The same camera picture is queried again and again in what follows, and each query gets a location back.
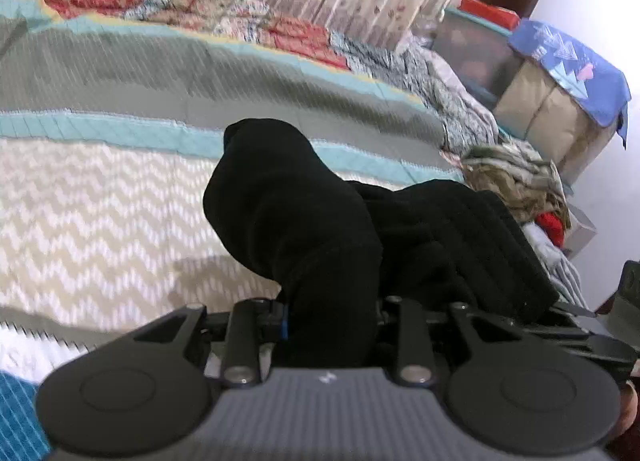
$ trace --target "blue cloth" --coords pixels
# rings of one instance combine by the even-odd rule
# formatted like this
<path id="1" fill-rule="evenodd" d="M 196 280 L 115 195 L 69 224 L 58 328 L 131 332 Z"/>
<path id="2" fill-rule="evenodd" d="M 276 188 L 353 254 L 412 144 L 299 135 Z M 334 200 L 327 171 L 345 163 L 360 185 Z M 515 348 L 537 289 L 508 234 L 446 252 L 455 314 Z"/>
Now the blue cloth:
<path id="1" fill-rule="evenodd" d="M 626 145 L 631 92 L 622 71 L 575 38 L 535 20 L 520 22 L 509 44 L 542 65 L 599 126 L 622 116 L 618 133 Z"/>
<path id="2" fill-rule="evenodd" d="M 0 371 L 0 459 L 40 461 L 50 451 L 36 417 L 38 386 Z"/>

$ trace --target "white logo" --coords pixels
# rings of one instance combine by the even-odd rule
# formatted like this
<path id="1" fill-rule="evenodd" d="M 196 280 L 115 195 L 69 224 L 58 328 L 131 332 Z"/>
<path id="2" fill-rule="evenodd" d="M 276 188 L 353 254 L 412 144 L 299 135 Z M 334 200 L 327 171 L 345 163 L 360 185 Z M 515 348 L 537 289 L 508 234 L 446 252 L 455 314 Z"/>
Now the white logo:
<path id="1" fill-rule="evenodd" d="M 327 371 L 325 375 L 322 375 L 321 377 L 318 378 L 318 380 L 326 384 L 334 383 L 334 381 L 337 381 L 337 379 L 338 377 L 333 373 L 330 373 L 329 371 Z"/>

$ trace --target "black garment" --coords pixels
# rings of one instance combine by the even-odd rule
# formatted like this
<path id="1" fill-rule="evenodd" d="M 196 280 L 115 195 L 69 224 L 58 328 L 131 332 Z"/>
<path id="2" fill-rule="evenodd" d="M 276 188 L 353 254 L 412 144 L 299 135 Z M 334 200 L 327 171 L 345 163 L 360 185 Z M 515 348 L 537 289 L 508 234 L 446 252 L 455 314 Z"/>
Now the black garment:
<path id="1" fill-rule="evenodd" d="M 242 120 L 204 193 L 231 255 L 282 286 L 290 339 L 275 364 L 362 365 L 376 300 L 428 309 L 466 301 L 534 321 L 558 298 L 524 234 L 492 192 L 429 181 L 398 192 L 345 182 L 277 120 Z"/>

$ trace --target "black device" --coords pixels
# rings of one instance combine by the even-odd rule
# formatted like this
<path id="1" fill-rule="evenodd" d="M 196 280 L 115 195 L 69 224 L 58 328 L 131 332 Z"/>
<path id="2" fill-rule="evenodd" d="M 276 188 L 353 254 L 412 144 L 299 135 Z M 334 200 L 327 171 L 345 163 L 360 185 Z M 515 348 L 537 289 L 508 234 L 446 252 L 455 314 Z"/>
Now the black device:
<path id="1" fill-rule="evenodd" d="M 463 303 L 380 301 L 372 366 L 274 367 L 287 308 L 187 305 L 51 373 L 47 461 L 606 460 L 636 351 L 556 303 L 535 325 Z M 225 341 L 219 378 L 203 371 Z"/>

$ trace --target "zigzag patterned bedsheet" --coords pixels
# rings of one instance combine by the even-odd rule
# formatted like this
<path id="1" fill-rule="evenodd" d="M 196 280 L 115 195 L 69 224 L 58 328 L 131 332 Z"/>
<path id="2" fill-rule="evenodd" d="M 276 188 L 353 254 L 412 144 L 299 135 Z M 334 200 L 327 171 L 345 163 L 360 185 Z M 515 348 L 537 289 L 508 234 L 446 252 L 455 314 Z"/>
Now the zigzag patterned bedsheet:
<path id="1" fill-rule="evenodd" d="M 47 451 L 33 383 L 60 362 L 189 301 L 277 293 L 202 213 L 229 123 L 289 121 L 345 178 L 462 180 L 417 97 L 260 46 L 0 0 L 0 70 L 3 461 Z"/>

